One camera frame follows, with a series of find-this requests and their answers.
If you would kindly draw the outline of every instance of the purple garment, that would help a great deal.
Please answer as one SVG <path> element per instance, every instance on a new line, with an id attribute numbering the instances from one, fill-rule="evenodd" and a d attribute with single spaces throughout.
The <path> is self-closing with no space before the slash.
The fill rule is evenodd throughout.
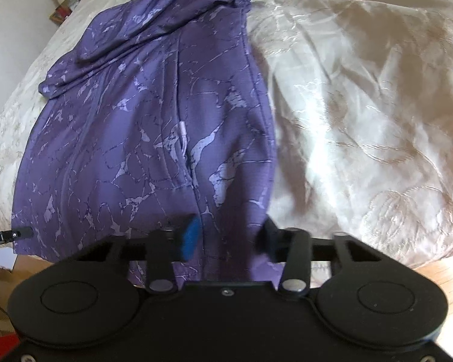
<path id="1" fill-rule="evenodd" d="M 275 143 L 250 53 L 250 0 L 131 0 L 99 13 L 50 69 L 20 165 L 19 254 L 56 262 L 108 235 L 201 216 L 184 280 L 278 280 L 254 252 Z M 131 267 L 142 283 L 143 266 Z"/>

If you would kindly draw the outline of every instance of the silver screw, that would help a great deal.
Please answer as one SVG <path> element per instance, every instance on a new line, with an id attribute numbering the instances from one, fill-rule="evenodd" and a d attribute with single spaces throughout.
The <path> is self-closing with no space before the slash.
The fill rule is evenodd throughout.
<path id="1" fill-rule="evenodd" d="M 233 297 L 235 295 L 235 292 L 230 289 L 223 289 L 222 295 L 223 295 L 223 297 Z"/>
<path id="2" fill-rule="evenodd" d="M 173 289 L 173 283 L 167 279 L 157 279 L 149 284 L 149 288 L 156 292 L 168 292 Z"/>
<path id="3" fill-rule="evenodd" d="M 291 292 L 301 292 L 307 287 L 307 283 L 300 279 L 287 279 L 282 282 L 282 287 Z"/>
<path id="4" fill-rule="evenodd" d="M 20 358 L 20 362 L 37 362 L 35 358 L 31 355 L 25 354 Z"/>

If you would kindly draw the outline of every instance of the white wall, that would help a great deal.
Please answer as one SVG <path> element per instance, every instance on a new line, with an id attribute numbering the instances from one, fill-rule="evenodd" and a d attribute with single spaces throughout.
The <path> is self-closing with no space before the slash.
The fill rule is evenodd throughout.
<path id="1" fill-rule="evenodd" d="M 0 0 L 0 112 L 8 97 L 50 40 L 53 0 Z"/>

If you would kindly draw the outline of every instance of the beige satin bedspread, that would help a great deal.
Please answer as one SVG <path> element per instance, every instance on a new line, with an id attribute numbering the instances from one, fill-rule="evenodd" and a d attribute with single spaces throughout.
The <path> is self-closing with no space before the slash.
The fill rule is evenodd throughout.
<path id="1" fill-rule="evenodd" d="M 45 103 L 37 86 L 126 1 L 83 0 L 8 100 L 0 229 Z M 276 123 L 272 218 L 350 233 L 410 266 L 453 253 L 453 0 L 253 0 L 248 29 Z"/>

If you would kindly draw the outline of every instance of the bedspread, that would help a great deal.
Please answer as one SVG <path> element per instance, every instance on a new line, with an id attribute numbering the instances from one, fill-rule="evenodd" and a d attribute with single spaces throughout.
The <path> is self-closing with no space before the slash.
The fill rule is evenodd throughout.
<path id="1" fill-rule="evenodd" d="M 83 0 L 0 115 L 0 229 L 46 71 L 100 11 Z M 249 40 L 274 113 L 268 213 L 342 230 L 410 266 L 453 253 L 453 0 L 252 0 Z"/>

